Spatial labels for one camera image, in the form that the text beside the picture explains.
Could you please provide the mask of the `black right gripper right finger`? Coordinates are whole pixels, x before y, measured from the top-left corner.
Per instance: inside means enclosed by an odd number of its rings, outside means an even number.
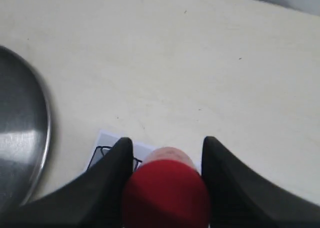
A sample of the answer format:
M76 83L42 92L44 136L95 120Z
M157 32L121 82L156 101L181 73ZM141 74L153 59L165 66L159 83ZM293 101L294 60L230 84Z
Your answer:
M203 141L201 177L210 195L210 227L319 227L320 207L245 165L215 137Z

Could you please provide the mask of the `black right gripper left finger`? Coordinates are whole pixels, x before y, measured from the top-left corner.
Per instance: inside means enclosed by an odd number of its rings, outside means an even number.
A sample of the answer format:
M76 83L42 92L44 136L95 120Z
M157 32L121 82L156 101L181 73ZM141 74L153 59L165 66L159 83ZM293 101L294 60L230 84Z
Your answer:
M122 227L122 191L133 173L133 143L120 138L78 178L3 213L1 227Z

